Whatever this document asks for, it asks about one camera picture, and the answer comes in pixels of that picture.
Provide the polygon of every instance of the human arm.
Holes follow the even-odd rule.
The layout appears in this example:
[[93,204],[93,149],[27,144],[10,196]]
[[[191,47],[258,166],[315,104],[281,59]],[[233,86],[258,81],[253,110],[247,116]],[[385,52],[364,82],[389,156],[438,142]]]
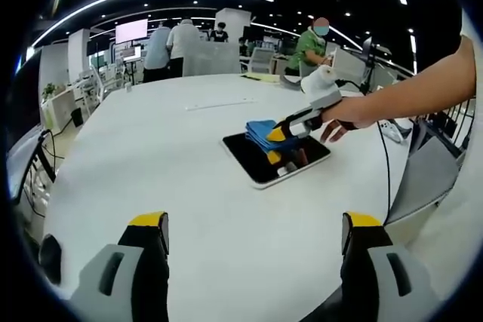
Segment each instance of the human arm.
[[[471,40],[463,36],[458,50],[421,73],[366,97],[349,97],[322,115],[330,120],[352,122],[357,128],[376,121],[425,115],[455,106],[475,95],[475,55]],[[340,125],[332,121],[321,140]],[[347,131],[341,127],[330,139],[337,141]]]
[[168,51],[171,51],[173,48],[173,42],[174,42],[174,28],[169,32],[168,40],[166,41],[166,48]]
[[305,57],[307,57],[307,59],[310,62],[318,64],[318,65],[322,65],[322,64],[330,65],[331,64],[331,61],[329,60],[328,57],[319,56],[312,49],[308,49],[307,51],[305,51]]

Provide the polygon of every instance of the white pillar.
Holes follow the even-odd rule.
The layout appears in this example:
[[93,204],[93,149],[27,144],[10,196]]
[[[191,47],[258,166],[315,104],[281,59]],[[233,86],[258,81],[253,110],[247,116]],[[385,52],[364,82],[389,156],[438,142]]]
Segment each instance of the white pillar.
[[81,29],[69,36],[69,79],[73,83],[78,75],[89,69],[89,30]]
[[240,11],[238,9],[225,8],[217,13],[215,29],[219,22],[226,24],[225,32],[228,33],[230,43],[238,43],[238,39],[243,36],[243,30],[250,26],[251,12]]
[[67,43],[42,47],[38,71],[38,96],[40,100],[42,99],[42,91],[47,84],[52,83],[54,86],[61,86],[69,81],[67,51]]

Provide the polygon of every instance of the desk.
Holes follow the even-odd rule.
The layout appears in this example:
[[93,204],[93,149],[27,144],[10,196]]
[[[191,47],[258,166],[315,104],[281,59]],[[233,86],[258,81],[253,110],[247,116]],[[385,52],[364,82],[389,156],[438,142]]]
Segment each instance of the desk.
[[[349,133],[329,146],[328,160],[265,190],[251,187],[221,146],[246,121],[303,107],[300,92],[239,75],[114,91],[79,132],[51,191],[44,231],[63,248],[59,293],[72,294],[84,265],[132,218],[166,210],[171,321],[293,322],[311,312],[340,285],[342,213],[386,217],[377,127]],[[394,195],[409,144],[386,144]]]

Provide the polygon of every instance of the hand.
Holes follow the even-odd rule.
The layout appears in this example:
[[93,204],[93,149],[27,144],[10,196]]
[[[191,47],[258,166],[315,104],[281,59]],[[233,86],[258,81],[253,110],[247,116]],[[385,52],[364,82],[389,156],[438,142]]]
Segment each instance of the hand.
[[356,128],[366,128],[371,126],[374,121],[369,121],[364,117],[366,109],[366,97],[346,97],[337,105],[330,107],[322,113],[322,121],[329,124],[321,135],[321,142],[325,143],[328,137],[335,131],[337,132],[329,139],[334,143],[347,133],[339,121],[352,122]]

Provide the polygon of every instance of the white shirt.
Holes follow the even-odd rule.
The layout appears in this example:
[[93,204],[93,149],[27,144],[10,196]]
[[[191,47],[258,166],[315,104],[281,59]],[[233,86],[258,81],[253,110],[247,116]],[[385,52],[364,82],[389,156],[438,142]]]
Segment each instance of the white shirt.
[[190,19],[182,20],[181,24],[171,30],[166,42],[167,46],[173,46],[171,59],[183,58],[186,50],[195,41],[200,41],[198,28],[193,26],[193,22]]
[[146,58],[144,58],[145,69],[165,68],[169,62],[169,53],[166,49],[166,41],[170,29],[166,26],[160,26],[151,34],[149,39]]

